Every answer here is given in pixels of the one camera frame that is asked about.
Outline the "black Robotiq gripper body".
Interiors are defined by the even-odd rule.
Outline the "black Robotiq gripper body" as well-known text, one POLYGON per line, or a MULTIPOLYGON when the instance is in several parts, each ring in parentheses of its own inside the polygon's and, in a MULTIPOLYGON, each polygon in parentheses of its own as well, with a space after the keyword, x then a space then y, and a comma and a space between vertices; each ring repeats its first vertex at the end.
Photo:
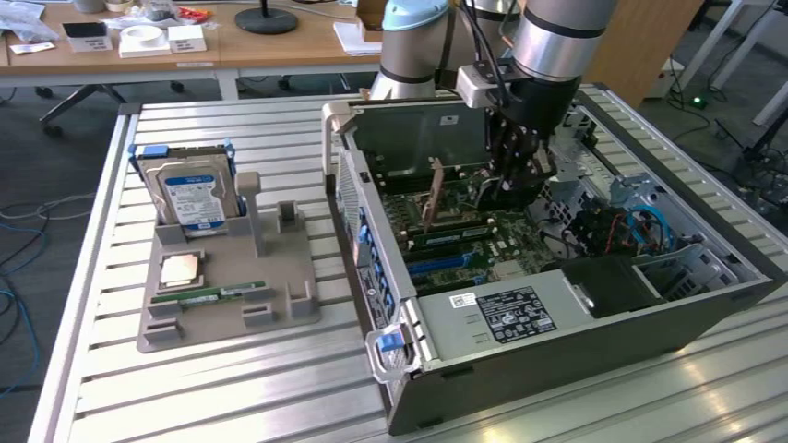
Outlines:
POLYGON ((534 131, 539 138, 549 137, 561 123, 579 86, 579 78, 553 82, 539 78, 521 78, 510 82, 505 93, 489 91, 493 100, 489 130, 498 131, 502 123, 534 131))

